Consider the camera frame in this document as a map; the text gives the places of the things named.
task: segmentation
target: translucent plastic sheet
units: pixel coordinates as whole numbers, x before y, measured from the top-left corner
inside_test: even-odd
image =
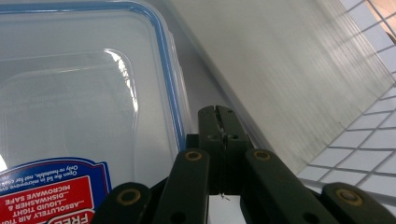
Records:
[[[105,50],[0,62],[0,154],[7,167],[56,157],[134,170],[138,112],[132,67]]]
[[[297,173],[394,83],[338,1],[171,0],[257,147]]]
[[[112,186],[168,176],[189,133],[172,36],[143,3],[0,5],[0,155],[106,161]]]

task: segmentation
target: container label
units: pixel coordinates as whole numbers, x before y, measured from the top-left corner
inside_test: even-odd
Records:
[[[0,224],[90,223],[110,190],[105,162],[30,162],[0,173]]]

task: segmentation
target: white tile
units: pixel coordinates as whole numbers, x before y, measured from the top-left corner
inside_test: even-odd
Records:
[[[321,182],[323,183],[342,182],[350,185],[356,185],[365,176],[366,174],[361,174],[361,173],[354,173],[347,171],[331,171],[321,180]]]
[[[385,120],[384,123],[381,124],[380,128],[393,128],[396,127],[396,113],[393,113],[392,115]]]
[[[389,115],[386,114],[373,114],[373,115],[363,115],[358,118],[351,126],[348,127],[349,130],[355,129],[374,129],[384,121],[384,119]]]
[[[382,96],[382,99],[396,96],[396,87],[391,88],[387,93]]]
[[[396,47],[381,51],[378,55],[391,73],[396,71]]]
[[[396,130],[378,130],[361,147],[396,148]]]
[[[353,8],[349,11],[349,15],[361,30],[377,23],[375,17],[366,4],[360,4]]]
[[[297,174],[297,177],[317,181],[321,179],[328,171],[329,169],[307,166],[299,174]]]
[[[343,132],[331,147],[358,147],[372,131]]]
[[[341,0],[344,8],[346,10],[350,10],[352,7],[356,6],[357,4],[363,2],[362,0]]]
[[[385,161],[376,171],[380,173],[396,174],[396,156]]]
[[[396,197],[396,178],[381,175],[372,175],[359,188],[391,197]]]
[[[355,151],[338,167],[363,171],[372,171],[381,161],[390,155],[389,151]]]
[[[364,31],[364,35],[370,41],[375,51],[393,46],[393,42],[389,36],[384,32],[380,24]]]
[[[236,195],[213,195],[209,196],[208,214],[209,222],[207,223],[229,223],[240,224],[246,223],[244,215],[241,211],[240,196]],[[193,223],[193,220],[182,221],[176,219],[174,221],[167,221],[167,223]]]
[[[390,98],[387,100],[380,100],[375,102],[375,104],[368,109],[365,114],[374,112],[390,111],[396,108],[396,98]]]
[[[350,149],[327,148],[320,153],[310,164],[334,167],[347,155],[352,153]]]
[[[396,207],[395,206],[390,206],[387,204],[382,204],[384,205],[385,208],[388,209],[388,211],[390,211],[394,216],[396,216]]]

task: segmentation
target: metal screw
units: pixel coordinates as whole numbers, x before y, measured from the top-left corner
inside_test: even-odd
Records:
[[[363,198],[352,190],[338,189],[335,193],[345,203],[349,203],[354,206],[361,206],[363,204]]]
[[[254,157],[261,161],[269,161],[271,159],[271,155],[265,151],[255,151]]]
[[[190,151],[185,155],[188,161],[198,161],[202,158],[202,154],[197,151]]]
[[[137,189],[125,189],[117,196],[117,202],[121,205],[128,206],[139,201],[140,191]]]

